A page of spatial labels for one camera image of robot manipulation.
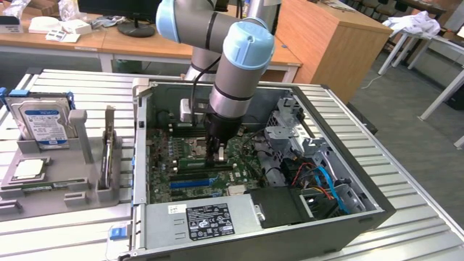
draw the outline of white cloth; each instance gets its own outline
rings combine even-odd
[[[403,31],[421,38],[431,39],[440,32],[440,24],[428,17],[427,11],[416,15],[389,17],[383,25],[393,29],[391,37]]]

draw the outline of green circuit board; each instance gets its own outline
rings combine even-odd
[[[261,166],[252,153],[252,142],[244,146],[244,141],[252,133],[240,134],[229,140],[225,149],[227,163],[216,165],[217,170],[211,170],[204,167],[203,137],[173,137],[172,133],[160,129],[148,132],[147,167],[151,203],[227,196],[229,186],[244,185],[247,189],[253,189],[264,185]],[[197,181],[200,185],[172,188],[172,180],[179,178],[176,182],[193,184]]]

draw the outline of monitor stand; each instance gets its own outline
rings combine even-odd
[[[133,23],[121,23],[117,25],[117,30],[120,33],[137,38],[155,35],[155,28],[147,24],[139,23],[139,19],[135,19]]]

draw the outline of computer monitor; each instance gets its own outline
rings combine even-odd
[[[89,14],[117,15],[133,19],[133,22],[117,26],[119,31],[133,37],[155,35],[155,28],[140,24],[139,19],[155,22],[161,0],[79,0],[79,10]]]

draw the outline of hard drive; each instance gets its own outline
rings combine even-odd
[[[12,90],[0,99],[16,120],[23,140],[36,140],[43,150],[68,148],[69,138],[76,138],[76,130],[69,125],[69,111],[73,94],[29,92]]]

